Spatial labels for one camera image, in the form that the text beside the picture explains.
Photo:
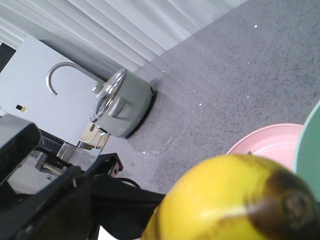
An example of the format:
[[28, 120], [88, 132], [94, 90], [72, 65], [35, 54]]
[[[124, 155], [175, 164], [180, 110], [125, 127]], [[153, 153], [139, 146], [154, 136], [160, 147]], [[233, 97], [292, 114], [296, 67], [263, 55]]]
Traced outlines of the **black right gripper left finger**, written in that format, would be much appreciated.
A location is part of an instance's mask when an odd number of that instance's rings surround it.
[[0, 118], [0, 196], [33, 195], [42, 189], [42, 174], [30, 154], [39, 145], [41, 133], [28, 120], [16, 116]]

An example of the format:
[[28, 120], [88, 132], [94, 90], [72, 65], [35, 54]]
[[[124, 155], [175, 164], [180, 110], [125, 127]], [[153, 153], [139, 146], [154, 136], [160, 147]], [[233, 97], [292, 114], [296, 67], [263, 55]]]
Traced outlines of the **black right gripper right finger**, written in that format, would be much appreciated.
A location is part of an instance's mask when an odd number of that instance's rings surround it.
[[142, 236], [164, 195], [114, 177], [116, 153], [99, 156], [86, 171], [71, 166], [34, 195], [0, 206], [3, 240], [94, 240], [99, 227], [118, 240]]

